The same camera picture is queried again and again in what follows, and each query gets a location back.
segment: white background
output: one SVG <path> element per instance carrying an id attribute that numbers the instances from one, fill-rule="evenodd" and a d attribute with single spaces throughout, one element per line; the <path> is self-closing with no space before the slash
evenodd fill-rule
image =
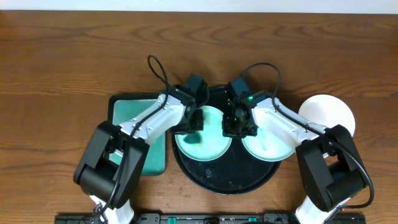
<path id="1" fill-rule="evenodd" d="M 398 14 L 398 0 L 0 0 L 0 9 Z"/>

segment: teal rectangular tray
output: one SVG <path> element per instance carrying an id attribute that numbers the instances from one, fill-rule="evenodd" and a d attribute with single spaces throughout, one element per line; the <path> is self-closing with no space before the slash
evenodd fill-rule
<path id="1" fill-rule="evenodd" d="M 115 125 L 129 121 L 153 105 L 159 94 L 122 94 L 114 95 L 109 99 L 108 121 Z M 163 133 L 156 142 L 150 146 L 144 168 L 143 176 L 163 174 L 166 168 L 166 133 Z M 121 155 L 112 153 L 109 159 L 120 164 Z"/>

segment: wooden table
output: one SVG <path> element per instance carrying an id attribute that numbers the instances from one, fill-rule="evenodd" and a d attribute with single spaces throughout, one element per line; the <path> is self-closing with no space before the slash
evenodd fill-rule
<path id="1" fill-rule="evenodd" d="M 93 209 L 73 172 L 111 95 L 164 88 L 149 54 L 172 83 L 195 72 L 225 84 L 252 63 L 272 62 L 293 110 L 316 94 L 344 100 L 376 188 L 361 211 L 368 223 L 398 222 L 397 16 L 13 11 L 0 12 L 0 223 L 52 223 L 58 212 Z M 248 79 L 272 91 L 277 75 L 256 68 Z M 261 213 L 294 210 L 305 197 L 295 156 L 266 185 L 231 197 L 195 185 L 170 144 L 167 153 L 165 173 L 140 180 L 134 208 Z"/>

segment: black round tray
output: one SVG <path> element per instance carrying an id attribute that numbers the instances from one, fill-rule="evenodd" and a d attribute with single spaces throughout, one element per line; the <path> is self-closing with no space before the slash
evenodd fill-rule
<path id="1" fill-rule="evenodd" d="M 228 97 L 223 86 L 210 89 L 206 104 L 225 113 Z M 181 170 L 200 187 L 211 192 L 234 195 L 250 192 L 265 184 L 281 162 L 265 162 L 252 156 L 240 139 L 233 139 L 228 150 L 219 158 L 200 162 L 180 152 L 172 135 L 174 156 Z"/>

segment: black cable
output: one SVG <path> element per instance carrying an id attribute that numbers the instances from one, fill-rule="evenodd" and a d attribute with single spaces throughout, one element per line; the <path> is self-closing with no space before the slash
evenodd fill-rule
<path id="1" fill-rule="evenodd" d="M 156 61 L 156 63 L 158 64 L 158 66 L 160 67 L 164 79 L 162 77 L 160 77 L 154 70 L 154 68 L 152 67 L 152 64 L 150 63 L 151 59 L 154 59 Z M 138 121 L 136 123 L 136 125 L 134 126 L 134 128 L 132 129 L 130 135 L 129 135 L 129 140 L 128 140 L 128 144 L 126 144 L 126 148 L 124 149 L 124 154 L 122 157 L 122 161 L 120 162 L 119 165 L 119 172 L 118 172 L 118 176 L 116 177 L 116 182 L 115 185 L 113 187 L 111 196 L 109 198 L 109 200 L 106 202 L 106 204 L 101 208 L 101 210 L 99 211 L 99 214 L 104 218 L 105 223 L 108 222 L 108 219 L 104 216 L 104 212 L 105 210 L 111 205 L 111 203 L 113 202 L 115 196 L 116 196 L 116 192 L 118 191 L 119 188 L 119 184 L 120 184 L 120 180 L 121 180 L 121 174 L 123 172 L 123 168 L 124 168 L 124 163 L 126 162 L 126 158 L 128 157 L 128 153 L 129 153 L 129 148 L 130 148 L 130 144 L 132 142 L 132 139 L 134 137 L 134 133 L 139 129 L 139 127 L 143 124 L 143 122 L 145 122 L 148 118 L 150 118 L 151 116 L 153 116 L 154 114 L 156 114 L 158 111 L 160 111 L 162 108 L 165 107 L 167 100 L 169 98 L 169 79 L 167 78 L 167 74 L 166 71 L 163 67 L 163 65 L 160 63 L 159 59 L 157 59 L 157 57 L 153 56 L 153 55 L 149 55 L 147 57 L 147 61 L 148 61 L 148 65 L 150 70 L 155 74 L 155 76 L 160 79 L 165 85 L 166 85 L 166 93 L 165 93 L 165 98 L 163 103 L 156 108 L 156 110 L 152 111 L 151 113 L 149 113 L 147 116 L 145 116 L 142 120 Z"/>
<path id="2" fill-rule="evenodd" d="M 332 145 L 334 145 L 337 149 L 339 149 L 341 152 L 345 153 L 350 159 L 352 159 L 354 161 L 354 163 L 356 164 L 356 167 L 359 169 L 360 173 L 362 173 L 362 175 L 365 178 L 366 183 L 369 185 L 370 196 L 369 196 L 369 200 L 366 203 L 364 203 L 362 205 L 340 205 L 337 209 L 342 209 L 342 208 L 365 208 L 365 207 L 369 206 L 370 204 L 372 204 L 372 202 L 374 200 L 374 187 L 373 187 L 372 180 L 370 179 L 370 177 L 369 177 L 368 173 L 366 172 L 365 168 L 355 159 L 355 157 L 352 155 L 352 153 L 350 153 L 350 151 L 344 145 L 334 141 L 332 138 L 329 138 L 328 136 L 324 135 L 323 133 L 320 133 L 319 131 L 311 128 L 309 125 L 303 124 L 300 121 L 297 121 L 296 119 L 292 118 L 288 114 L 284 113 L 279 108 L 279 105 L 276 105 L 275 98 L 276 98 L 276 96 L 278 94 L 278 91 L 280 89 L 280 86 L 281 86 L 282 80 L 283 80 L 282 72 L 280 71 L 280 69 L 278 67 L 276 67 L 275 65 L 273 65 L 271 63 L 266 63 L 266 62 L 255 63 L 254 65 L 251 65 L 247 69 L 245 69 L 239 76 L 242 77 L 245 73 L 248 72 L 248 70 L 250 68 L 258 66 L 258 65 L 271 66 L 272 68 L 276 69 L 277 72 L 278 72 L 279 81 L 278 81 L 278 84 L 277 84 L 277 86 L 276 86 L 276 88 L 274 90 L 273 96 L 272 96 L 272 105 L 274 106 L 276 111 L 278 111 L 280 114 L 282 114 L 283 116 L 285 116 L 289 120 L 293 121 L 294 123 L 296 123 L 296 124 L 300 125 L 301 127 L 305 128 L 306 130 L 309 130 L 309 131 L 319 135 L 321 138 L 325 138 L 328 142 L 330 142 Z"/>

